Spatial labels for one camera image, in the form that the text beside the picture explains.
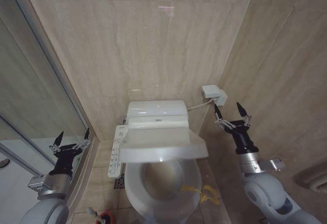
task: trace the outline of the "yellow cloth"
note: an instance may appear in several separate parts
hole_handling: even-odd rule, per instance
[[[193,187],[193,186],[182,186],[182,188],[180,189],[181,191],[194,191],[194,192],[199,192],[200,193],[200,203],[210,200],[212,201],[215,205],[219,205],[219,201],[218,201],[218,195],[217,195],[217,191],[215,188],[213,188],[210,185],[205,185],[202,190],[207,190],[211,193],[212,196],[208,196],[207,194],[203,193],[202,191],[200,191],[199,189]]]

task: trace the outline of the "wall outlet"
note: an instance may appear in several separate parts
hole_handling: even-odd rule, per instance
[[[211,98],[217,106],[223,106],[227,100],[226,93],[217,85],[204,85],[202,92],[205,98]]]

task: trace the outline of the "white toilet seat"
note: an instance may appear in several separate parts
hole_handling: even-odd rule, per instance
[[[201,189],[202,181],[195,160],[177,160],[182,172],[183,185]],[[154,199],[145,189],[142,163],[127,163],[125,169],[125,189],[134,209],[144,218],[154,218],[158,222],[179,220],[189,217],[196,209],[200,194],[194,191],[179,191],[171,200]]]

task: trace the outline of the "marble wall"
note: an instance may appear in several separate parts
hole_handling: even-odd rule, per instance
[[[321,222],[327,195],[295,183],[302,170],[327,159],[327,0],[251,0],[219,86],[228,95],[226,119],[239,118],[240,102],[263,157],[279,157],[275,174],[285,190]],[[230,135],[214,125],[210,108],[200,135],[209,147],[232,223],[255,223],[262,214],[246,198]]]
[[[30,0],[100,140],[130,101],[204,102],[249,0]],[[199,132],[207,108],[190,111]]]

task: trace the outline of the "glass shower door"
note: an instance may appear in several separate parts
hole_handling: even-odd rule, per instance
[[[86,125],[16,0],[0,0],[0,160],[10,159],[0,168],[1,224],[19,223],[38,201],[27,185],[53,169],[49,145],[62,131],[62,145],[78,143]]]

